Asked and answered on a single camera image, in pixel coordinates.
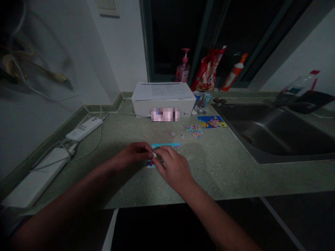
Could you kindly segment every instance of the finger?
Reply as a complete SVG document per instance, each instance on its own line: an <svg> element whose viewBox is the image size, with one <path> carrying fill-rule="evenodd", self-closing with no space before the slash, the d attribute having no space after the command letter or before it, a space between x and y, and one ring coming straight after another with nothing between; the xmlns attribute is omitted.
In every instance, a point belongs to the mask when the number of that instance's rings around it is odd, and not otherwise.
<svg viewBox="0 0 335 251"><path fill-rule="evenodd" d="M159 148L159 149L155 150L155 153L157 153L158 155L160 155L162 157L162 159L164 160L165 163L167 163L169 161L172 161L172 157L171 157L170 153L167 150Z"/></svg>
<svg viewBox="0 0 335 251"><path fill-rule="evenodd" d="M165 179L165 177L166 177L166 169L164 168L162 162L160 162L160 160L157 159L157 158L154 158L153 161L154 161L154 163L155 163L155 165L156 165L157 170L159 171L159 173L160 173L160 174L163 176L163 178Z"/></svg>
<svg viewBox="0 0 335 251"><path fill-rule="evenodd" d="M135 160L136 161L149 160L149 159L152 159L153 156L154 155L152 153L149 153L149 152L146 152L146 153L137 153L135 155Z"/></svg>
<svg viewBox="0 0 335 251"><path fill-rule="evenodd" d="M136 142L134 144L138 152L152 152L152 148L147 142Z"/></svg>
<svg viewBox="0 0 335 251"><path fill-rule="evenodd" d="M171 157L175 157L177 156L177 152L172 148L172 146L161 146L161 149L164 149L166 151L168 151L171 155Z"/></svg>

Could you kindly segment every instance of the snack bag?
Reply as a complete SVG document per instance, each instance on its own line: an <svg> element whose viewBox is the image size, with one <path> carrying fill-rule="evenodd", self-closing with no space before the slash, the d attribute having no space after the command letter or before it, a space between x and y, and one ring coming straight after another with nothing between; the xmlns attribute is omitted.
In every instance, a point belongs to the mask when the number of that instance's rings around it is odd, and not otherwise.
<svg viewBox="0 0 335 251"><path fill-rule="evenodd" d="M201 60L201 66L191 85L192 91L214 91L216 85L216 68L227 46L221 50L209 50L209 55Z"/></svg>

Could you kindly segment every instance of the countertop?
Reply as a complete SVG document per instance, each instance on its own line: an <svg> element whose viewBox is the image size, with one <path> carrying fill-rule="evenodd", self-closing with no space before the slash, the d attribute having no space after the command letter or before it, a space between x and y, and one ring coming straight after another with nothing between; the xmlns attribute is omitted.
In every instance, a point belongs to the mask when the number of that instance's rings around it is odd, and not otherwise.
<svg viewBox="0 0 335 251"><path fill-rule="evenodd" d="M227 98L228 103L261 103L259 98ZM119 113L133 113L130 100L124 101ZM217 115L209 106L206 115ZM299 114L308 122L335 136L335 120ZM178 152L189 161L191 172L200 186L214 200L286 195L335 190L335 161L317 161L258 165L229 128L204 129L201 139L193 138L183 125L197 125L197 116L182 117L179 122L151 122L119 114L108 118L101 143L86 158L67 164L30 211L34 213L65 192L99 164L116 155L123 147L139 141L180 143ZM76 158L87 154L97 143L95 130L79 145ZM175 132L178 140L168 137ZM131 167L116 177L97 208L183 203L155 168Z"/></svg>

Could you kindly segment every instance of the white power strip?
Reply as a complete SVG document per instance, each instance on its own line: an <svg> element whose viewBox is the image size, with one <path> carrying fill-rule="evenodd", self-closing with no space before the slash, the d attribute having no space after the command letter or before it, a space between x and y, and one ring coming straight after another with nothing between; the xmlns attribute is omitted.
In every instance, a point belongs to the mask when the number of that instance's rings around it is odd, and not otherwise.
<svg viewBox="0 0 335 251"><path fill-rule="evenodd" d="M57 160L64 159L48 167L33 171L1 202L5 207L31 207L50 185L53 179L67 163L68 152L64 148L54 148L49 156L35 169L51 164Z"/></svg>
<svg viewBox="0 0 335 251"><path fill-rule="evenodd" d="M103 123L104 121L102 119L90 118L88 121L69 132L66 135L66 138L79 142Z"/></svg>

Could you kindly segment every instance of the pump dispenser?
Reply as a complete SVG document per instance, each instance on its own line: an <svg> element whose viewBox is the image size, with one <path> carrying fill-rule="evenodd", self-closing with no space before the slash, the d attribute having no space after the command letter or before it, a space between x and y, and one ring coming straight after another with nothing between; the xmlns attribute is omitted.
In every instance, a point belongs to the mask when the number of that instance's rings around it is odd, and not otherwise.
<svg viewBox="0 0 335 251"><path fill-rule="evenodd" d="M190 65L187 63L187 53L189 52L189 48L183 48L182 50L185 51L185 56L182 59L183 63L177 67L175 82L187 82L188 79Z"/></svg>

